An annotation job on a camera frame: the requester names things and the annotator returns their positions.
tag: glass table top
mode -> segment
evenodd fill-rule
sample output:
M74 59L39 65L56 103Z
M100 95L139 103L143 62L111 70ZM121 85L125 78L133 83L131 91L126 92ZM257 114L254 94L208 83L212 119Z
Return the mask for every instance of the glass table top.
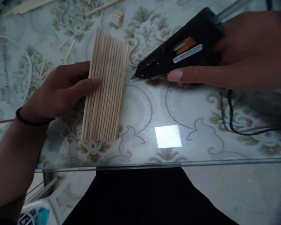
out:
M80 140L82 99L63 120L51 122L37 171L281 162L281 131L241 136L227 128L226 89L203 85L184 90L160 79L129 81L137 64L200 10L209 7L217 14L233 0L123 0L85 16L106 2L91 1L89 5L88 0L57 0L26 14L4 18L3 14L18 4L11 1L0 14L0 35L19 43L32 61L27 98L40 85L37 77L43 57L47 58L46 68L60 65L59 60L65 58L75 39L68 63L90 60L97 26L128 42L132 49L119 138L102 142ZM121 27L111 24L117 9L125 15ZM265 1L255 0L236 14L247 10L266 10ZM59 49L64 40L67 43ZM19 92L28 88L28 75L23 72L29 69L26 61L25 57L11 60L13 76L9 86L20 98ZM281 124L281 90L235 91L232 103L234 128L238 131ZM0 118L9 119L6 117L11 110L2 109ZM8 125L0 127L0 140L7 128Z

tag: hand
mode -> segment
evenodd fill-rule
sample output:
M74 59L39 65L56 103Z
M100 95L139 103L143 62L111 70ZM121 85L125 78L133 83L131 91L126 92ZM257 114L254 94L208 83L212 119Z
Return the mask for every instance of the hand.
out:
M171 71L169 81L188 88L205 83L238 90L281 88L281 12L245 12L224 23L215 46L220 66L190 66Z
M41 123L69 111L80 98L102 84L99 77L87 78L89 68L90 62L58 66L21 109L21 116Z

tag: black pants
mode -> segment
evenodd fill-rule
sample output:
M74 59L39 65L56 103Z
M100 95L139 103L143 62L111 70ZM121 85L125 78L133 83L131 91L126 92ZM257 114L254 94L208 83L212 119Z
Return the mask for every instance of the black pants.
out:
M97 171L64 224L237 224L182 168Z

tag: black wristband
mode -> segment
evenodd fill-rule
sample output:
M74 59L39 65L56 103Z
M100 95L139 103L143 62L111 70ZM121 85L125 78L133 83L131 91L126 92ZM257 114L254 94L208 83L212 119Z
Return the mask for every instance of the black wristband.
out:
M45 124L50 123L52 120L55 120L55 118L50 119L49 121L43 122L43 123L33 123L33 122L29 122L27 120L25 120L21 115L20 115L20 111L21 111L22 107L18 108L18 110L16 111L16 117L18 120L20 120L22 123L27 124L27 125L31 125L31 126L42 126Z

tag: glue gun label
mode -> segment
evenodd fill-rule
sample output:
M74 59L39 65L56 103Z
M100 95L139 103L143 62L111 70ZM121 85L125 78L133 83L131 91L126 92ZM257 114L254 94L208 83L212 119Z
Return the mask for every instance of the glue gun label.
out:
M173 58L173 62L174 63L180 62L181 60L183 60L193 54L196 54L197 52L201 51L202 49L203 49L203 45L199 44L196 47L193 47L193 48L187 50L186 52L178 55L177 57Z

